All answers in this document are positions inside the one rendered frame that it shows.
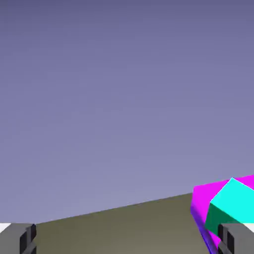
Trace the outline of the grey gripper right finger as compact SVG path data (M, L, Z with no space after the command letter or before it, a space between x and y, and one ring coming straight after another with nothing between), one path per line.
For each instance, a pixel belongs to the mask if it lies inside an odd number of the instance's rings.
M254 254L254 223L218 225L219 254Z

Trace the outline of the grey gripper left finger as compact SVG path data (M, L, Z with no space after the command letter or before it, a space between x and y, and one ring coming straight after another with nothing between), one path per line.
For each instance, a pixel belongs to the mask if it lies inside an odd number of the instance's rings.
M0 254L37 254L35 224L0 223Z

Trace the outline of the small cyan cube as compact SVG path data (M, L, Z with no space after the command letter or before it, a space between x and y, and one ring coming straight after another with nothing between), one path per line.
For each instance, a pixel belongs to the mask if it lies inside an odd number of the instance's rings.
M218 235L223 223L254 223L254 189L231 178L209 204L205 227Z

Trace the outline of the large magenta box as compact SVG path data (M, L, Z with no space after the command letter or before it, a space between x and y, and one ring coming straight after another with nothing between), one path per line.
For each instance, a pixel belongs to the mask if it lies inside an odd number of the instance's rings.
M254 189L254 175L235 179ZM218 237L218 235L210 232L205 227L209 204L215 195L217 195L217 193L227 184L229 180L200 185L194 187L193 189L190 212L198 226L198 229L210 254L219 254L218 245L221 242L221 239Z

